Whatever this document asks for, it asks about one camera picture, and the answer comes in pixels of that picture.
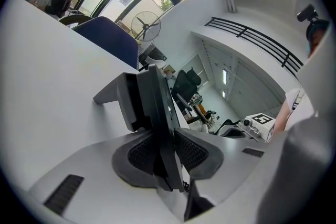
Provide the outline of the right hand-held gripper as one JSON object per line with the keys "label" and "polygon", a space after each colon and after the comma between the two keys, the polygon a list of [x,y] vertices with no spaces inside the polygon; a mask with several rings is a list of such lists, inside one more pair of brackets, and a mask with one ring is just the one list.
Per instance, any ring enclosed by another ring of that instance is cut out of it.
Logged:
{"label": "right hand-held gripper", "polygon": [[273,135],[275,119],[263,113],[246,116],[237,126],[224,125],[217,136],[245,138],[245,132],[259,142],[268,143]]}

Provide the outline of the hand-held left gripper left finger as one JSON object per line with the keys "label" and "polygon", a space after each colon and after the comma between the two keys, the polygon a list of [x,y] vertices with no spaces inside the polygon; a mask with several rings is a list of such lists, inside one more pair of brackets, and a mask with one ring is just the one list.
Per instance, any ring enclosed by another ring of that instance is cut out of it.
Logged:
{"label": "hand-held left gripper left finger", "polygon": [[186,196],[128,184],[113,170],[120,147],[146,138],[132,133],[89,145],[42,176],[29,193],[75,224],[183,224]]}

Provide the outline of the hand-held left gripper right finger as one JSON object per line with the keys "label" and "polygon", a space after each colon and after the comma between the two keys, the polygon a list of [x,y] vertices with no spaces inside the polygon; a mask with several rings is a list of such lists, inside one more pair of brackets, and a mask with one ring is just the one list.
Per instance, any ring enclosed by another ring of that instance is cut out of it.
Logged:
{"label": "hand-held left gripper right finger", "polygon": [[286,135],[267,143],[174,131],[175,150],[190,175],[186,222],[256,222]]}

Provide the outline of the person's right forearm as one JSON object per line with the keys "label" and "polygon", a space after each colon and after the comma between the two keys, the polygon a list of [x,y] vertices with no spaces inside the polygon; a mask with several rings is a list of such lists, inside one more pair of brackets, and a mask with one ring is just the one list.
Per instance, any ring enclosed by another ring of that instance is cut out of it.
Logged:
{"label": "person's right forearm", "polygon": [[273,131],[271,139],[275,138],[275,136],[278,133],[284,131],[286,124],[287,124],[289,114],[290,114],[290,109],[289,109],[287,100],[285,100],[276,117],[275,124],[274,124],[274,131]]}

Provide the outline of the black mesh office chair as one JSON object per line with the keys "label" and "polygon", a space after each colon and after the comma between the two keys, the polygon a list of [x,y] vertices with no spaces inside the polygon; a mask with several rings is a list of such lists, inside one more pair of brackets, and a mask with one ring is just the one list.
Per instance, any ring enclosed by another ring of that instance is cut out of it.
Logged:
{"label": "black mesh office chair", "polygon": [[186,109],[186,106],[177,95],[179,94],[188,104],[192,96],[197,92],[197,87],[201,85],[201,82],[200,76],[193,68],[188,72],[181,70],[178,73],[171,95],[181,112]]}

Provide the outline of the black balcony railing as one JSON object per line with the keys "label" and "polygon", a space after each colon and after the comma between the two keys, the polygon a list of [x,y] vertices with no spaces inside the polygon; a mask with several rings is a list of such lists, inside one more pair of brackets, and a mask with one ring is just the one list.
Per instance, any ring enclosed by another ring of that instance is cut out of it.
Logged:
{"label": "black balcony railing", "polygon": [[243,39],[262,49],[294,77],[303,66],[302,61],[282,44],[251,27],[219,17],[212,17],[205,26],[233,34],[236,38]]}

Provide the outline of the person's white shirt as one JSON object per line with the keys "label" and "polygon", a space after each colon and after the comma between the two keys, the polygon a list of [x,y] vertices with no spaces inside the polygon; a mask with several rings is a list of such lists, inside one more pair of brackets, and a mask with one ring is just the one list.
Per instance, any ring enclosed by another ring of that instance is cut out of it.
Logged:
{"label": "person's white shirt", "polygon": [[284,131],[336,107],[336,63],[333,60],[335,55],[336,44],[329,25],[318,47],[299,72],[303,86],[285,94],[290,114]]}

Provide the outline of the white shell chair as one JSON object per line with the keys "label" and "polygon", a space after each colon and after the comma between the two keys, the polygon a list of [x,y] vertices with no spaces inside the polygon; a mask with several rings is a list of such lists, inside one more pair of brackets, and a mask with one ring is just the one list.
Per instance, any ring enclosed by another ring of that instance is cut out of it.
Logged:
{"label": "white shell chair", "polygon": [[151,43],[145,50],[139,53],[138,70],[147,70],[149,65],[155,64],[159,69],[166,66],[167,57]]}

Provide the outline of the navy blue chair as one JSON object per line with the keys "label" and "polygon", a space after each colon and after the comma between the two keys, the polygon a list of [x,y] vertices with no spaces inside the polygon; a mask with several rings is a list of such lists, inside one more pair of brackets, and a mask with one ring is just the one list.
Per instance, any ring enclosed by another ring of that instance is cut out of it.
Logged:
{"label": "navy blue chair", "polygon": [[137,41],[110,19],[97,17],[75,26],[73,30],[132,68],[138,69]]}

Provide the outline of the black industrial floor fan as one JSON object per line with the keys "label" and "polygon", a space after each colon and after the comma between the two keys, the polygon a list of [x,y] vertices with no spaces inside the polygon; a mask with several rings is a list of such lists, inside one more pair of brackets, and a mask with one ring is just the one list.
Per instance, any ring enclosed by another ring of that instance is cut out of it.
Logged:
{"label": "black industrial floor fan", "polygon": [[159,17],[151,11],[143,11],[134,16],[131,22],[131,32],[133,37],[141,42],[154,40],[160,33],[161,21]]}

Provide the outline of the brown cardboard box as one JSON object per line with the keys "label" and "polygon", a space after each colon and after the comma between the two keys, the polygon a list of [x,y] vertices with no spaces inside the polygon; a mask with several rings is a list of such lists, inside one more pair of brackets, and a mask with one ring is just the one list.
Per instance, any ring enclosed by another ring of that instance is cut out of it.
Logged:
{"label": "brown cardboard box", "polygon": [[124,31],[126,31],[128,34],[131,34],[131,28],[124,24],[121,20],[117,22],[117,25],[121,27]]}

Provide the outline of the olive round-back chair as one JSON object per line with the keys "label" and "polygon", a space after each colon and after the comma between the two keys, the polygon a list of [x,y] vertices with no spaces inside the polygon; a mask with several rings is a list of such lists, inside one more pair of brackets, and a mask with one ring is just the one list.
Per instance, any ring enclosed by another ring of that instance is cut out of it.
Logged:
{"label": "olive round-back chair", "polygon": [[61,19],[59,19],[58,21],[65,25],[71,25],[71,24],[82,24],[85,23],[89,20],[92,20],[91,17],[86,16],[86,15],[82,15],[82,14],[74,14],[74,15],[69,15],[69,16],[65,16]]}

